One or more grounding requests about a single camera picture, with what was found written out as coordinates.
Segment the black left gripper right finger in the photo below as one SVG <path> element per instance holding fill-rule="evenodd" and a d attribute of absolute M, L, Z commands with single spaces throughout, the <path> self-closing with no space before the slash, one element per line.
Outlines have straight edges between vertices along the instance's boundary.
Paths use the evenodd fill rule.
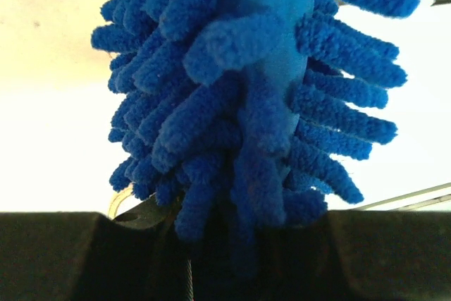
<path fill-rule="evenodd" d="M 267 300 L 449 300 L 450 214 L 330 211 L 261 239 Z"/>

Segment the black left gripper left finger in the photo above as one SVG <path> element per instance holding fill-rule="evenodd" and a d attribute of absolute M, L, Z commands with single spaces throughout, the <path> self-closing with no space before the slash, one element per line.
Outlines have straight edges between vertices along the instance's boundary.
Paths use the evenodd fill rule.
<path fill-rule="evenodd" d="M 2 300 L 189 300 L 185 253 L 160 216 L 3 213 Z"/>

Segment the blue microfiber duster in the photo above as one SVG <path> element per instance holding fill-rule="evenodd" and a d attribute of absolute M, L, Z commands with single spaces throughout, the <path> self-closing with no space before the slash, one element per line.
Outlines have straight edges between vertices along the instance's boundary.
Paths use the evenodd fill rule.
<path fill-rule="evenodd" d="M 405 84 L 398 48 L 338 20 L 338 1 L 406 18 L 420 0 L 108 0 L 93 48 L 113 52 L 109 90 L 124 100 L 109 140 L 128 154 L 120 192 L 180 201 L 181 240 L 223 210 L 230 260 L 257 273 L 256 231 L 305 226 L 325 196 L 363 196 L 336 156 L 368 159 L 393 122 L 369 116 Z"/>

